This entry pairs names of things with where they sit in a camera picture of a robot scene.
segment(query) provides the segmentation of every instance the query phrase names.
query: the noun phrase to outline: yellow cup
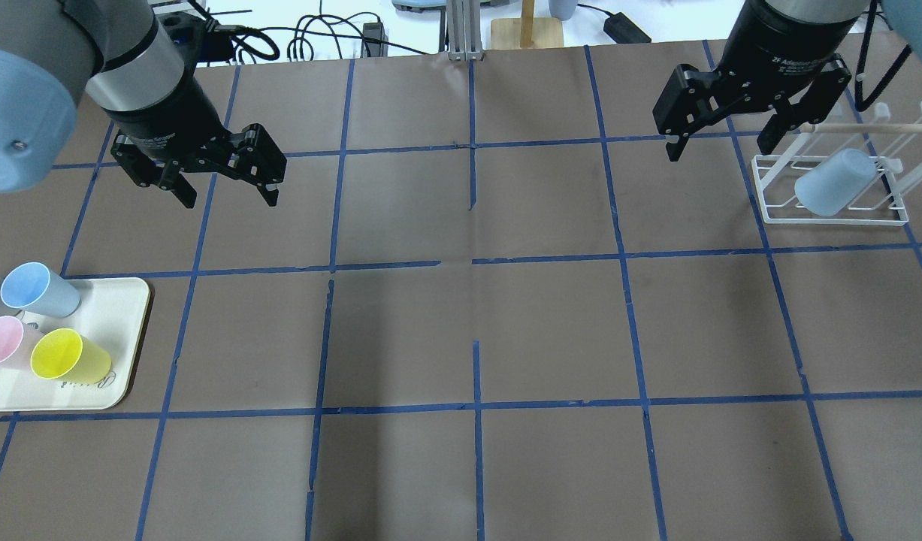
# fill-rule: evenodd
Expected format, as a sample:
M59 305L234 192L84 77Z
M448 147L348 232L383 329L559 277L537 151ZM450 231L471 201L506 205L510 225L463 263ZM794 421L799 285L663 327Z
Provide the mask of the yellow cup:
M69 328L41 338L30 355L30 367L43 379L97 383L110 372L110 353Z

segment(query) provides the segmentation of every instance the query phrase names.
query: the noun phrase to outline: wooden base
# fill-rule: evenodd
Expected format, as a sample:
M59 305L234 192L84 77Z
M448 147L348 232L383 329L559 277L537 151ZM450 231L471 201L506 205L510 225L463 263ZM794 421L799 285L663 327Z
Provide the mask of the wooden base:
M534 20L534 39L530 47L520 46L520 18L503 18L491 21L491 49L553 49L564 47L564 30L561 21L554 17L537 17Z

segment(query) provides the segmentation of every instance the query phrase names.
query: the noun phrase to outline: pink cup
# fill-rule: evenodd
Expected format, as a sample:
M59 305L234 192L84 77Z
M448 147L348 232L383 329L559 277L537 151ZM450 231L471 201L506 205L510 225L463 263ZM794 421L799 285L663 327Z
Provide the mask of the pink cup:
M14 316L0 316L0 367L30 372L30 354L43 333Z

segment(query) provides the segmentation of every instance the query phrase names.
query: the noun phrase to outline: tray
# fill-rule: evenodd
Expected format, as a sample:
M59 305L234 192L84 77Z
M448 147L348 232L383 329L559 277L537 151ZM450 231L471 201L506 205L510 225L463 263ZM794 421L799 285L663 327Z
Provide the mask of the tray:
M27 325L44 334L72 328L110 353L110 372L84 385L45 380L20 370L0 369L0 411L106 409L127 394L150 304L150 286L141 278L69 280L80 291L80 307L66 318L24 312Z

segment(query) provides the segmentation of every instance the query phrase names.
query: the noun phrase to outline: blue cup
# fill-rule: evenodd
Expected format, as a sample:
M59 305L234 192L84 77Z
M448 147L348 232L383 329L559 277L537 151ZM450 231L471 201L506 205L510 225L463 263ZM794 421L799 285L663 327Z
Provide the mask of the blue cup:
M801 205L819 216L835 216L873 181L878 169L869 155L845 148L794 183Z
M24 263L3 279L0 298L10 308L65 318L80 306L80 292L45 264Z

